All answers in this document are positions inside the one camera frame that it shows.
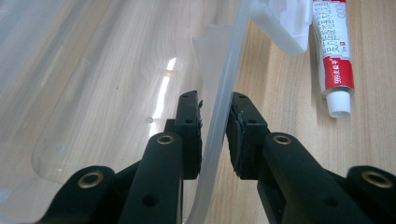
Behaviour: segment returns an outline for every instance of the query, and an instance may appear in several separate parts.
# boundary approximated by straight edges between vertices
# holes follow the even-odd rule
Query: white tube of glue
[[[327,100],[330,117],[343,118],[350,114],[354,93],[346,0],[314,0],[312,23],[321,93]]]

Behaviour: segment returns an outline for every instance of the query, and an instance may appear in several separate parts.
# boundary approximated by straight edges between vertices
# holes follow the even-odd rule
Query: red label
[[[352,64],[349,60],[327,56],[323,59],[323,65],[326,90],[340,86],[354,88]]]

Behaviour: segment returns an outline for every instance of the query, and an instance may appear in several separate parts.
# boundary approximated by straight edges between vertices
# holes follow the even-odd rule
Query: tube cap
[[[326,96],[329,115],[334,119],[350,114],[350,94],[347,91],[334,91]]]

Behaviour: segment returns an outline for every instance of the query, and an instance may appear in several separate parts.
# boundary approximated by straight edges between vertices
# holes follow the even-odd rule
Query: brass screw hole
[[[273,137],[274,141],[281,145],[288,145],[291,143],[291,139],[289,139],[285,135],[276,135]]]
[[[363,179],[369,182],[370,184],[375,185],[382,189],[390,189],[393,187],[393,183],[389,179],[387,179],[386,176],[381,175],[374,171],[370,171],[370,170],[363,171],[361,172],[361,177],[363,177]]]
[[[163,135],[157,138],[157,142],[161,145],[168,145],[173,143],[173,141],[175,141],[175,138],[171,135]]]
[[[82,189],[90,189],[99,185],[104,179],[102,172],[93,171],[82,176],[78,181],[78,186]]]

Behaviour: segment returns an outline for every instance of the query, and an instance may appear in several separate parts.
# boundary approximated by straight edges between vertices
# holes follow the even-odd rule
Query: wood grain surface
[[[36,0],[13,18],[3,2],[0,25],[12,25],[0,26],[0,223],[38,219],[82,167],[119,171],[140,160],[175,115],[167,108],[204,88],[192,38],[207,24],[233,24],[237,9],[235,0]],[[330,118],[320,96],[312,31],[309,50],[290,57],[251,22],[235,90],[324,168],[396,175],[395,11],[393,0],[347,1],[356,88],[348,118]],[[225,141],[205,223],[267,223],[256,185],[237,178]],[[193,194],[186,200],[189,211]]]
[[[251,23],[236,90],[261,111],[272,132],[297,137],[326,169],[372,165],[396,174],[396,2],[348,0],[355,94],[352,113],[332,119],[320,97],[311,31],[305,54],[285,55]],[[206,223],[267,223],[256,181],[241,181],[223,149]]]

